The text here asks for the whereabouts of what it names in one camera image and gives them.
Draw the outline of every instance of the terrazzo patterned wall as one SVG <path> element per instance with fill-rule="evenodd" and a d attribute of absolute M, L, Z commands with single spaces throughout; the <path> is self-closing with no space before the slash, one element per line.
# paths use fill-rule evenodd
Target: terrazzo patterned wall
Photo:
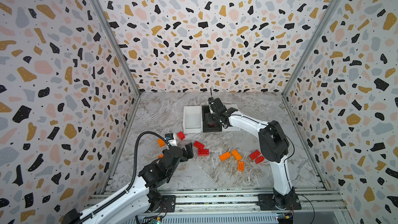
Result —
<path fill-rule="evenodd" d="M 397 223 L 396 0 L 342 0 L 287 99 L 355 223 Z"/>
<path fill-rule="evenodd" d="M 60 223 L 104 186 L 130 85 L 87 0 L 0 13 L 0 223 Z"/>
<path fill-rule="evenodd" d="M 141 91 L 281 91 L 330 0 L 99 0 Z"/>

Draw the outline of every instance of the toy building block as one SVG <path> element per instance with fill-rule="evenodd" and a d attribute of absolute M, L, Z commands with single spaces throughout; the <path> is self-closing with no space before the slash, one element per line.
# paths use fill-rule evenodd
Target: toy building block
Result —
<path fill-rule="evenodd" d="M 160 138 L 158 139 L 158 143 L 159 143 L 160 147 L 163 147 L 166 145 L 165 142 L 163 140 L 161 140 Z"/>
<path fill-rule="evenodd" d="M 262 161 L 264 161 L 264 157 L 263 156 L 261 156 L 261 157 L 257 157 L 256 158 L 256 163 L 261 163 Z"/>
<path fill-rule="evenodd" d="M 251 158 L 251 160 L 255 160 L 256 157 L 258 157 L 258 156 L 260 156 L 260 155 L 261 155 L 261 153 L 260 153 L 258 150 L 256 150 L 256 151 L 253 152 L 249 157 Z"/>
<path fill-rule="evenodd" d="M 201 142 L 197 142 L 197 141 L 195 141 L 195 143 L 193 143 L 193 146 L 198 148 L 199 150 L 205 148 L 204 144 L 202 144 Z"/>
<path fill-rule="evenodd" d="M 245 169 L 245 162 L 238 161 L 238 171 L 242 172 Z"/>
<path fill-rule="evenodd" d="M 228 159 L 228 158 L 231 157 L 231 153 L 225 152 L 224 154 L 222 154 L 222 155 L 219 156 L 219 157 L 220 157 L 221 161 L 224 161 L 224 160 L 226 160 L 226 159 Z"/>
<path fill-rule="evenodd" d="M 198 150 L 198 156 L 208 156 L 208 155 L 209 155 L 208 149 L 199 149 Z"/>
<path fill-rule="evenodd" d="M 237 150 L 233 150 L 231 151 L 232 156 L 235 157 L 236 161 L 239 161 L 242 159 L 242 156 L 239 154 L 239 152 Z"/>
<path fill-rule="evenodd" d="M 177 133 L 177 137 L 178 137 L 180 140 L 183 140 L 183 139 L 185 138 L 185 135 L 184 135 L 184 133 L 179 132 L 179 133 Z"/>

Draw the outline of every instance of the work surface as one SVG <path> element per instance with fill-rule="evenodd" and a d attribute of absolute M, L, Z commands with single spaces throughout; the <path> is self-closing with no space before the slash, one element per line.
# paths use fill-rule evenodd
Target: work surface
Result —
<path fill-rule="evenodd" d="M 153 131 L 162 136 L 166 133 L 183 131 L 184 106 L 206 105 L 210 93 L 143 93 L 137 114 L 132 123 L 127 142 L 116 169 L 113 180 L 107 190 L 117 190 L 126 185 L 132 175 L 134 146 L 137 136 L 144 131 Z M 281 94 L 278 93 L 214 93 L 224 104 L 237 104 L 238 110 L 262 121 L 276 120 L 285 134 L 295 144 L 295 153 L 288 160 L 290 178 L 295 187 L 322 186 L 316 176 L 310 160 L 291 122 Z M 144 135 L 138 146 L 137 172 L 162 154 L 157 137 Z M 273 177 L 269 162 L 256 164 L 248 157 L 260 148 L 258 138 L 246 131 L 208 132 L 187 134 L 180 147 L 195 140 L 210 150 L 210 156 L 198 157 L 197 148 L 193 148 L 194 157 L 180 163 L 170 180 L 160 189 L 216 189 L 216 188 L 272 188 Z M 219 155 L 236 149 L 245 162 L 244 172 L 237 171 L 238 162 L 230 157 L 224 162 Z"/>

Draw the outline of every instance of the terrazzo wallpaper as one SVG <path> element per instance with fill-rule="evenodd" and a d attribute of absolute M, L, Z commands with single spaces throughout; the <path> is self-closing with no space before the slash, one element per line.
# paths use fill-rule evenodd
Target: terrazzo wallpaper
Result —
<path fill-rule="evenodd" d="M 281 91 L 330 0 L 99 0 L 139 89 Z"/>
<path fill-rule="evenodd" d="M 287 100 L 355 223 L 397 223 L 396 0 L 342 0 Z"/>
<path fill-rule="evenodd" d="M 0 13 L 0 223 L 60 223 L 104 186 L 134 99 L 87 0 Z"/>

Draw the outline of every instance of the back wall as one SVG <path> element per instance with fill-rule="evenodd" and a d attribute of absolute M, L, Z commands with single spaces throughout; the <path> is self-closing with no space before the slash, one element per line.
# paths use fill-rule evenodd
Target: back wall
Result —
<path fill-rule="evenodd" d="M 330 0 L 99 0 L 141 91 L 283 90 Z"/>

